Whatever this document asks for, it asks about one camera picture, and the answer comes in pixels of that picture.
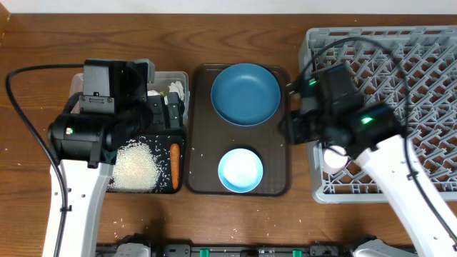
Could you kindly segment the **orange carrot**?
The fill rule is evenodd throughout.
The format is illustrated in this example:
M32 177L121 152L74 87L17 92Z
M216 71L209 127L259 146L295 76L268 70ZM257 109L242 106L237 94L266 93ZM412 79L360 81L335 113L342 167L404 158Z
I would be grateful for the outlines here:
M170 167L171 167L171 177L172 177L172 186L175 191L179 188L179 179L180 179L180 148L177 143L173 143L170 147Z

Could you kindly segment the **white paper wrapper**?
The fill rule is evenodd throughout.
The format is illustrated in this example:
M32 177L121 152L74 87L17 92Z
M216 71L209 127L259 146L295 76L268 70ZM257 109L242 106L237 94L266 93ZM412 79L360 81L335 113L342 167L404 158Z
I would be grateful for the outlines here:
M169 93L177 93L179 98L184 101L185 100L185 93L184 87L180 81L171 82L168 85L168 92ZM157 90L150 90L147 92L147 96L163 96L165 104L168 104L167 93L165 91L157 91Z

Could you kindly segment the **pink cup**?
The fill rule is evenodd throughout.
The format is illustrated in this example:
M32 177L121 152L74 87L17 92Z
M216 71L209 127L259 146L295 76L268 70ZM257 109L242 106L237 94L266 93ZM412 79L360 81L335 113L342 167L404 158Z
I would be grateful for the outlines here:
M329 146L323 151L323 171L336 174L348 163L346 150L341 146Z

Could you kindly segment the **light blue bowl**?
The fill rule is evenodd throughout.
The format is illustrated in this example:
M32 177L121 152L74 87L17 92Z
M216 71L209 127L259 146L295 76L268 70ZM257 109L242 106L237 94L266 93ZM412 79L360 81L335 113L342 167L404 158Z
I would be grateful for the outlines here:
M247 148L234 148L226 152L219 161L217 171L222 185L234 193L254 190L263 178L260 157Z

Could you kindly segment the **grey dishwasher rack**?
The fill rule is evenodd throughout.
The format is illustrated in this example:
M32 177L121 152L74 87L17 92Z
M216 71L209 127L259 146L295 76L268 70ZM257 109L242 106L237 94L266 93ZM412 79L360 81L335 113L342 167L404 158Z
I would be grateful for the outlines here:
M390 49L407 73L411 88L408 131L416 155L446 201L456 200L456 27L372 26L313 28L298 53L302 69L334 41L360 36ZM388 54L364 42L348 42L319 56L311 70L345 63L366 103L386 102L404 118L404 85ZM384 203L379 186L354 162L334 175L324 173L321 146L309 143L311 188L319 203Z

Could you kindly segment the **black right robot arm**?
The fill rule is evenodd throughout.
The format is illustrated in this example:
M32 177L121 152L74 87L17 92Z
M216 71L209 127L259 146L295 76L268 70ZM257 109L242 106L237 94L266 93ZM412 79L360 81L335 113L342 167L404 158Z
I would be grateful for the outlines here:
M456 216L427 178L406 126L383 103L314 104L286 114L292 144L317 141L328 174L355 161L378 185L420 256L456 255Z

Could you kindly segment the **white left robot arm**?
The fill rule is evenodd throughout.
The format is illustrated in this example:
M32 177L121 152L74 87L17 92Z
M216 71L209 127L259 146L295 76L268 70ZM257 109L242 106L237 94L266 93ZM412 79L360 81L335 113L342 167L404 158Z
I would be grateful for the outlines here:
M188 96L73 94L49 126L51 207L43 254L93 256L106 192L181 187Z

